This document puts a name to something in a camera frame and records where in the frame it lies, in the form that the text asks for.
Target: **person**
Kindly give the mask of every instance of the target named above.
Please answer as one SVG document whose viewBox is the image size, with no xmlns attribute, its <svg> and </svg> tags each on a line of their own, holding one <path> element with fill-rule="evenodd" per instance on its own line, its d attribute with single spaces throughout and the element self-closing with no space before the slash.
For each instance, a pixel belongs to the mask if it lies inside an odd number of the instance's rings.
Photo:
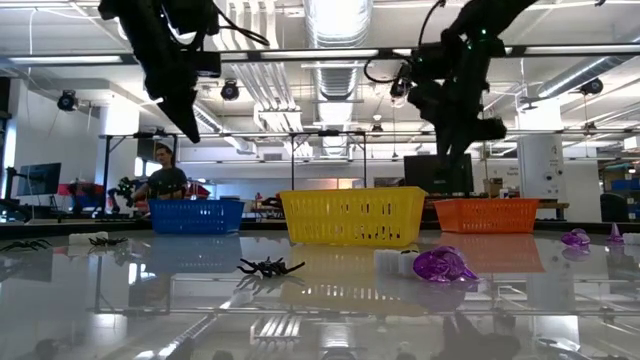
<svg viewBox="0 0 640 360">
<path fill-rule="evenodd" d="M 149 177 L 146 184 L 140 186 L 133 194 L 133 200 L 140 200 L 146 195 L 149 199 L 182 199 L 187 191 L 187 176 L 184 171 L 173 165 L 173 151 L 165 145 L 156 149 L 156 161 L 162 165 Z"/>
</svg>

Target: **orange basket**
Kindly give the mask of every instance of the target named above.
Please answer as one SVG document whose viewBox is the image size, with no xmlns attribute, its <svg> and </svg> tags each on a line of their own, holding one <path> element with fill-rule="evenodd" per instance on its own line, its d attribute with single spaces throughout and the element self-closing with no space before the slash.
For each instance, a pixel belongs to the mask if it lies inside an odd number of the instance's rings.
<svg viewBox="0 0 640 360">
<path fill-rule="evenodd" d="M 435 202 L 442 231 L 531 233 L 539 199 L 457 199 Z"/>
</svg>

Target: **metal beam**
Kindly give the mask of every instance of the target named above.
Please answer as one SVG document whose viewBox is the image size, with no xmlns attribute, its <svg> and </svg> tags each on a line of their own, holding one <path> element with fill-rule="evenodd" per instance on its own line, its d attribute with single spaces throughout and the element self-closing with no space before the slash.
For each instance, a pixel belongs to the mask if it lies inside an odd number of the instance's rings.
<svg viewBox="0 0 640 360">
<path fill-rule="evenodd" d="M 311 62 L 341 60 L 401 60 L 415 48 L 349 48 L 349 49 L 268 49 L 250 51 L 221 51 L 223 63 Z M 506 58 L 639 56 L 640 44 L 551 44 L 508 45 Z M 16 54 L 0 57 L 0 68 L 28 68 L 47 66 L 105 66 L 131 65 L 133 55 L 126 52 L 82 55 Z"/>
</svg>

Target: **purple object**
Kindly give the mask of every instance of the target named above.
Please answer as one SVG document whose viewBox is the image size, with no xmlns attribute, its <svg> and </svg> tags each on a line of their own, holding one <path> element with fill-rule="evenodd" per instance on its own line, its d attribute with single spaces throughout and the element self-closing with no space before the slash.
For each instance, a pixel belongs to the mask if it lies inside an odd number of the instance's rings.
<svg viewBox="0 0 640 360">
<path fill-rule="evenodd" d="M 618 225 L 613 223 L 611 225 L 611 235 L 607 238 L 607 241 L 617 244 L 624 244 L 624 239 L 622 235 L 620 235 L 620 230 L 618 229 Z"/>
<path fill-rule="evenodd" d="M 413 271 L 423 279 L 447 283 L 457 280 L 478 280 L 478 276 L 467 268 L 458 249 L 440 246 L 420 254 L 413 262 Z"/>
<path fill-rule="evenodd" d="M 587 232 L 583 229 L 573 229 L 571 232 L 562 235 L 560 240 L 562 240 L 565 245 L 572 247 L 589 246 L 589 243 L 591 243 L 591 239 L 589 239 Z"/>
</svg>

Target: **window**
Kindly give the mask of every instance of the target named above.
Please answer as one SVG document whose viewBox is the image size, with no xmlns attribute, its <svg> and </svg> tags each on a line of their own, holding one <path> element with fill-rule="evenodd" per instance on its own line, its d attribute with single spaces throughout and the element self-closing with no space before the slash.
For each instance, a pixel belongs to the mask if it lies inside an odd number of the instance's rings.
<svg viewBox="0 0 640 360">
<path fill-rule="evenodd" d="M 136 165 L 135 165 L 135 169 L 133 170 L 133 175 L 136 177 L 142 176 L 143 168 L 144 168 L 144 163 L 142 159 L 136 158 Z"/>
<path fill-rule="evenodd" d="M 158 163 L 154 163 L 151 161 L 147 161 L 147 168 L 145 169 L 145 176 L 151 176 L 151 174 L 153 174 L 154 172 L 156 172 L 157 170 L 162 169 L 162 165 L 158 164 Z"/>
</svg>

